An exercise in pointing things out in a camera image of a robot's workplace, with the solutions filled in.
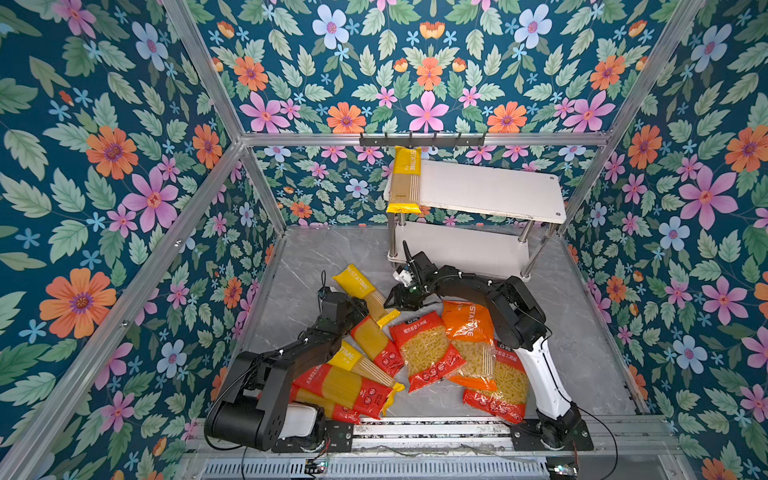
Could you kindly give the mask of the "red spaghetti package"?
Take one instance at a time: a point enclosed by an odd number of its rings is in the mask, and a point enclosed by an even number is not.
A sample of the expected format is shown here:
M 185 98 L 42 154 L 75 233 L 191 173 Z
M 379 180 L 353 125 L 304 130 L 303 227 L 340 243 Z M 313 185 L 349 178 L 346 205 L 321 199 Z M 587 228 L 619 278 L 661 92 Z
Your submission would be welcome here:
M 292 387 L 291 401 L 318 407 L 333 421 L 358 425 L 361 420 L 359 412 L 297 386 Z
M 375 419 L 381 418 L 393 403 L 395 395 L 392 387 L 330 364 L 313 367 L 292 384 Z
M 366 317 L 353 328 L 351 337 L 366 356 L 390 377 L 395 377 L 405 366 L 396 345 L 371 317 Z

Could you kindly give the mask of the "yellow spaghetti package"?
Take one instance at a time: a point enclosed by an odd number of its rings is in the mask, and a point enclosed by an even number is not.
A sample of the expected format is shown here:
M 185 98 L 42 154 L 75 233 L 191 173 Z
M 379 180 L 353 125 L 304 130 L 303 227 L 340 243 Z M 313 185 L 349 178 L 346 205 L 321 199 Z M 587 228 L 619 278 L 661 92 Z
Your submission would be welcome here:
M 348 295 L 364 301 L 369 315 L 380 328 L 400 316 L 399 310 L 385 306 L 385 297 L 354 264 L 334 275 L 333 280 Z
M 395 395 L 405 389 L 403 384 L 397 382 L 392 376 L 388 375 L 372 360 L 345 340 L 341 341 L 340 349 L 330 359 L 329 364 L 391 388 L 392 393 L 387 397 L 382 410 L 383 413 L 386 413 L 388 408 L 393 405 Z
M 390 175 L 387 212 L 419 214 L 422 150 L 397 146 Z

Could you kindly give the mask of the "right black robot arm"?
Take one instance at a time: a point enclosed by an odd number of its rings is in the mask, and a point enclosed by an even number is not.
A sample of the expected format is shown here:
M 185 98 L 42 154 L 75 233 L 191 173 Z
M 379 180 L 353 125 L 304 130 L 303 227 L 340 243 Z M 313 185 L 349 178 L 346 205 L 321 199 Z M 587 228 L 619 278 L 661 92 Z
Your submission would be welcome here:
M 575 438 L 581 411 L 567 394 L 549 348 L 552 331 L 525 282 L 517 277 L 494 279 L 451 265 L 434 264 L 425 252 L 412 254 L 402 242 L 405 264 L 396 268 L 397 285 L 385 305 L 418 311 L 430 296 L 467 300 L 488 309 L 495 333 L 522 361 L 536 401 L 539 435 L 551 450 Z

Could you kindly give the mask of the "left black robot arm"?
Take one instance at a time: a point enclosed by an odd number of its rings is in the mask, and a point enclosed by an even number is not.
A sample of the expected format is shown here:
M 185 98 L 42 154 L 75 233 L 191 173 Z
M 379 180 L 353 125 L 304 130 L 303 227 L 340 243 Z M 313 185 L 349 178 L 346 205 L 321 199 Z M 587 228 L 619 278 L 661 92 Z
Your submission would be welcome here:
M 243 351 L 232 361 L 204 423 L 208 445 L 223 451 L 247 447 L 270 451 L 281 440 L 325 442 L 322 408 L 293 404 L 293 382 L 338 353 L 342 340 L 369 314 L 366 303 L 329 287 L 318 291 L 319 315 L 297 339 L 268 352 Z

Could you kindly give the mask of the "orange macaroni bag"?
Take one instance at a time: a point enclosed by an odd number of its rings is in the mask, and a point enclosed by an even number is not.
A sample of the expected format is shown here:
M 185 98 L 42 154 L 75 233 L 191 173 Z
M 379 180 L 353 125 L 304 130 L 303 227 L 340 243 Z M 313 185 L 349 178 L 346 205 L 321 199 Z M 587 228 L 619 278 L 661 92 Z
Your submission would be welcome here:
M 495 391 L 495 330 L 489 310 L 471 302 L 444 301 L 441 318 L 450 344 L 465 360 L 448 379 L 465 388 Z

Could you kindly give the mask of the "white two-tier shelf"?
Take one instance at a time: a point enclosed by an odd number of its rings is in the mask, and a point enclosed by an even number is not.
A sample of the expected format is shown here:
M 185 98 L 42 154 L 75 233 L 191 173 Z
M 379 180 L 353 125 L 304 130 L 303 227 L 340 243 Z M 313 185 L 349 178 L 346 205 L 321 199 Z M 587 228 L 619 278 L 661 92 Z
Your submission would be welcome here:
M 541 247 L 531 251 L 528 238 L 536 223 L 554 230 L 566 220 L 558 178 L 552 174 L 424 160 L 421 163 L 420 201 L 434 211 L 498 216 L 521 220 L 518 235 L 485 228 L 449 227 L 409 221 L 403 214 L 388 216 L 388 261 L 405 262 L 404 244 L 423 251 L 438 266 L 492 278 L 517 276 L 525 281 Z

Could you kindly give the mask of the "red macaroni bag left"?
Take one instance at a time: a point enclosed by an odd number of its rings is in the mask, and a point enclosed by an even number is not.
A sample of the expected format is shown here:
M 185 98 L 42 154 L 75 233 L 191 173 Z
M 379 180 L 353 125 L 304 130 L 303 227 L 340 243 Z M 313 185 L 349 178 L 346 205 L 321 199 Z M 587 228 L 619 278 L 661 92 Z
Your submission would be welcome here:
M 408 369 L 409 393 L 437 383 L 467 364 L 436 312 L 393 325 L 390 335 Z

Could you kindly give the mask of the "red macaroni bag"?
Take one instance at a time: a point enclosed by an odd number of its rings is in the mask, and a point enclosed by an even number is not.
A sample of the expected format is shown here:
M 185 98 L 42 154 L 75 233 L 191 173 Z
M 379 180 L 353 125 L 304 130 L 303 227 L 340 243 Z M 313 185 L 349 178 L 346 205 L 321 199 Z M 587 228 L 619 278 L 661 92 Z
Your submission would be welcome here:
M 496 416 L 507 423 L 523 422 L 529 380 L 518 355 L 509 347 L 495 341 L 493 380 L 495 390 L 466 388 L 462 401 L 476 410 Z
M 393 325 L 390 335 L 408 369 L 409 393 L 437 383 L 467 364 L 436 312 Z

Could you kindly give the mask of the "red macaroni bag right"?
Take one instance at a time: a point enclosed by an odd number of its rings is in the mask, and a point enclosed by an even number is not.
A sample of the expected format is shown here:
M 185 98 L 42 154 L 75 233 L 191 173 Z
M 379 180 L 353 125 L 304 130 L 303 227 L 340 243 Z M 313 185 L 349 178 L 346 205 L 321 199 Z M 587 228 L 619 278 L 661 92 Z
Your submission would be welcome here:
M 462 401 L 476 410 L 496 416 L 507 423 L 523 422 L 529 380 L 518 355 L 509 347 L 495 341 L 493 380 L 495 390 L 466 388 Z

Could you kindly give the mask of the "black wall hook rack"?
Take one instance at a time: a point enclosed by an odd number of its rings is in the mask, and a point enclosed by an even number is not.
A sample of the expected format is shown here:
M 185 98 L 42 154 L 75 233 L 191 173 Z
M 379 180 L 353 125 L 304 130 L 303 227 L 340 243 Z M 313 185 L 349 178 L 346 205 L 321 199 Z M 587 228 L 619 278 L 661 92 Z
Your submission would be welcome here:
M 453 149 L 458 147 L 479 147 L 486 142 L 485 134 L 464 133 L 421 133 L 407 134 L 360 134 L 360 146 L 365 147 L 435 147 Z

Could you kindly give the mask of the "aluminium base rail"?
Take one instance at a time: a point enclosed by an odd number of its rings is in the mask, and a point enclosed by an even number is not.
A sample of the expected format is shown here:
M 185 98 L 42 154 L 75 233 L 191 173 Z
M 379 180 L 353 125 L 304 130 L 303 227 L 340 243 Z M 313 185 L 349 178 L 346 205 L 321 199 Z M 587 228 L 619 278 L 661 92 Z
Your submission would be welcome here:
M 559 450 L 532 423 L 491 417 L 392 417 L 334 425 L 327 444 L 276 453 L 196 447 L 181 479 L 692 479 L 695 474 L 658 416 L 588 418 Z

